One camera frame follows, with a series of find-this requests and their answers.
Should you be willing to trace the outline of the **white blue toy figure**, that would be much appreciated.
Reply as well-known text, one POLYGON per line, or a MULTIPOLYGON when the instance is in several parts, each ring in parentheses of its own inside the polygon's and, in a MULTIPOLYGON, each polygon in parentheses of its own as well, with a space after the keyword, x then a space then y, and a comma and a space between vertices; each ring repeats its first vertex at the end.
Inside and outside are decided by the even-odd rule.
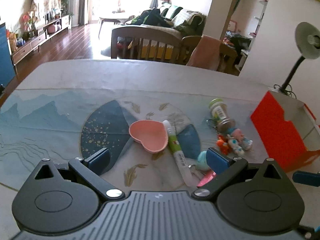
POLYGON ((230 135, 227 135, 227 142, 229 147, 232 149, 232 151, 237 154, 237 155, 244 155, 244 150, 242 147, 239 145, 238 141, 234 138, 231 137, 230 135))

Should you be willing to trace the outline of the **teal egg-shaped toy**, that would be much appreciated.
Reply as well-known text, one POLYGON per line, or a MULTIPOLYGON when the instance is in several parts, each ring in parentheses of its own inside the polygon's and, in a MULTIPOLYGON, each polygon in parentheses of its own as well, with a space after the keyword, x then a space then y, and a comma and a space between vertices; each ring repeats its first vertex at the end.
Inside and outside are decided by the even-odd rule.
POLYGON ((202 152, 198 155, 197 162, 196 162, 196 168, 197 168, 198 170, 201 170, 201 171, 208 171, 208 170, 210 170, 210 167, 209 167, 208 164, 207 164, 206 154, 207 154, 206 151, 202 151, 202 152))

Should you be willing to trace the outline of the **red cartoon keychain figure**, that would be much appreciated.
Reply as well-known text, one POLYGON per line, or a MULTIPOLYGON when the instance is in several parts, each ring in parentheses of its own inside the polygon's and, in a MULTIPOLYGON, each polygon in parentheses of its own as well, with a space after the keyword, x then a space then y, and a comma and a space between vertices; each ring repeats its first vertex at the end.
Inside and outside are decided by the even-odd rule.
POLYGON ((220 134, 217 136, 216 145, 222 154, 228 155, 232 151, 225 137, 220 134))

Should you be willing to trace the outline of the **wooden chair with cloth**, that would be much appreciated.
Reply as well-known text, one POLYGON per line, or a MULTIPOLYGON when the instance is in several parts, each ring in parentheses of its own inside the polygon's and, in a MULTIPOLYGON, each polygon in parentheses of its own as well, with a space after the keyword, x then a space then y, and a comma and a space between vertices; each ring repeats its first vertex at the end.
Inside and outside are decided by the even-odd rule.
POLYGON ((178 63, 218 72, 232 69, 237 52, 209 36, 186 36, 181 40, 178 63))

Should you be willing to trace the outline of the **pink heart-shaped bowl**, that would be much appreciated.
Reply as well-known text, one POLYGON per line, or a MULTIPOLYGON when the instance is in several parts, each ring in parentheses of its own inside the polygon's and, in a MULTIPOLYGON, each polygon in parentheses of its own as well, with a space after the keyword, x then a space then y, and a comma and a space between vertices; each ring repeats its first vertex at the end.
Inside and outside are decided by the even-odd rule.
POLYGON ((167 130, 159 121, 138 120, 130 125, 129 134, 151 154, 163 151, 168 144, 167 130))

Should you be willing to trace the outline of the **green-capped spice jar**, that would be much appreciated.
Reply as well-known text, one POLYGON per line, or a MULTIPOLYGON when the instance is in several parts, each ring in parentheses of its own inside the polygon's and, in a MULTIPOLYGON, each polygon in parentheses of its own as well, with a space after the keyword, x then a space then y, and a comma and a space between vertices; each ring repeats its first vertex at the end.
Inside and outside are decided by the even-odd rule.
POLYGON ((229 134, 230 128, 235 127, 235 120, 227 114, 227 105, 220 98, 213 99, 209 103, 213 125, 219 133, 229 134))

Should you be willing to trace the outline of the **wooden tv cabinet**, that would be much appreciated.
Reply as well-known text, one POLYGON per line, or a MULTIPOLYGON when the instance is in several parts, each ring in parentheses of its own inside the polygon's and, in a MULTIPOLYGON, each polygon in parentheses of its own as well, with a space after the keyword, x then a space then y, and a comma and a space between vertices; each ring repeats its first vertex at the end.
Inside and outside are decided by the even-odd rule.
POLYGON ((47 41, 51 41, 54 36, 68 29, 70 26, 70 16, 64 15, 60 18, 49 21, 45 25, 35 30, 35 36, 30 37, 23 46, 19 47, 11 54, 11 60, 16 65, 21 62, 31 52, 40 51, 40 47, 47 41))

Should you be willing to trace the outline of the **dark wooden dining chair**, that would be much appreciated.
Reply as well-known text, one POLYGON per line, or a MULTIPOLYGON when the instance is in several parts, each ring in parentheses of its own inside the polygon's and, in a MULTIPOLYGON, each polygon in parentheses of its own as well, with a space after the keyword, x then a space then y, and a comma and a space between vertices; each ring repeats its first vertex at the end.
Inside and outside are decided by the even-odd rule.
POLYGON ((177 63, 181 40, 161 29, 126 25, 112 30, 111 58, 177 63))

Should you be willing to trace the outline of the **red binder clip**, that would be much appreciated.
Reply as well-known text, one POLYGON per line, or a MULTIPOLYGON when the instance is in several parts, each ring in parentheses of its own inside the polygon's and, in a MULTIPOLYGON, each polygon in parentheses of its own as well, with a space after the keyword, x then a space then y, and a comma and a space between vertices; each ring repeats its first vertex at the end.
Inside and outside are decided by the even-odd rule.
POLYGON ((212 179, 216 177, 216 173, 212 170, 208 171, 204 177, 200 180, 200 182, 197 184, 197 187, 202 187, 205 184, 209 183, 212 179))

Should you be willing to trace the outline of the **sofa with clothes pile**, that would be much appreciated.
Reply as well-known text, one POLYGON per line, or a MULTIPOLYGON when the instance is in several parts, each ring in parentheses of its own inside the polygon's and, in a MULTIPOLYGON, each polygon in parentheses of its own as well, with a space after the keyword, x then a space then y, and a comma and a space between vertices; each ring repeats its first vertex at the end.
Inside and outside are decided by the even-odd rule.
POLYGON ((201 36, 205 23, 206 16, 200 12, 163 3, 159 8, 144 10, 137 17, 129 20, 126 25, 156 26, 163 31, 179 33, 178 37, 186 37, 201 36))

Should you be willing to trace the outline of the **white green pen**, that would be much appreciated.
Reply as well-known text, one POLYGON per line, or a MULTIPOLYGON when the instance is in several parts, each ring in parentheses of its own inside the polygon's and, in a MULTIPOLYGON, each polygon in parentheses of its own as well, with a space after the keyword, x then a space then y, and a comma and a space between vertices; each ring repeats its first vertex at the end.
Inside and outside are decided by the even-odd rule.
POLYGON ((182 179, 188 187, 194 187, 194 180, 190 168, 185 159, 184 153, 182 151, 181 145, 177 139, 176 132, 168 120, 164 120, 162 123, 164 125, 165 130, 167 131, 168 144, 172 152, 172 155, 175 159, 178 170, 182 176, 182 179))

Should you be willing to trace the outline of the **pink blue doll figure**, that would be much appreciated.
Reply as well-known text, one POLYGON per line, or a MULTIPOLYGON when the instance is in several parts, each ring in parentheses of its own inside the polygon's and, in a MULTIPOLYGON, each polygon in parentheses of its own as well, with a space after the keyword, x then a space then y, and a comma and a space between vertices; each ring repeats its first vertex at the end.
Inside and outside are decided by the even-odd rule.
POLYGON ((243 150, 249 151, 252 148, 253 141, 245 137, 244 133, 239 128, 227 129, 227 134, 234 137, 243 150))

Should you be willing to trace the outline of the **blue board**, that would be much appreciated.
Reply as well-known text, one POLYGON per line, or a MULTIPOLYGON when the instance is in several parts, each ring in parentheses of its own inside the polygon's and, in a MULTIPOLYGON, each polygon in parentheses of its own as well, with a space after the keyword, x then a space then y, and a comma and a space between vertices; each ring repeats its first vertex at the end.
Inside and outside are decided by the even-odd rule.
POLYGON ((6 87, 14 78, 15 71, 9 52, 5 23, 0 27, 0 84, 6 87))

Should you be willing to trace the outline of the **grey desk lamp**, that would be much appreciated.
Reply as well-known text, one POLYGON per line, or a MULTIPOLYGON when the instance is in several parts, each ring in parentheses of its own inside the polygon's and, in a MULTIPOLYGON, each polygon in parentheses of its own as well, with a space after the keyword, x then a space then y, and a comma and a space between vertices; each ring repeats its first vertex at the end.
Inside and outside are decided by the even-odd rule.
POLYGON ((290 84, 294 74, 296 73, 300 64, 308 59, 315 60, 319 58, 319 30, 308 22, 300 22, 295 29, 295 42, 301 54, 295 65, 292 67, 286 80, 280 87, 280 91, 285 93, 287 86, 290 84))

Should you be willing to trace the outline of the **pink cloth on chair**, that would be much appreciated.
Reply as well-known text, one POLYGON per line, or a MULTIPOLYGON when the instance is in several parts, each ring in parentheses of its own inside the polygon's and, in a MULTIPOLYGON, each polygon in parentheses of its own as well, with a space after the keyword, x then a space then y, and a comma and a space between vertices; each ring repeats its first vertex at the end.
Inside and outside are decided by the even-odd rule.
POLYGON ((220 62, 221 41, 203 35, 191 54, 187 66, 216 71, 220 62))

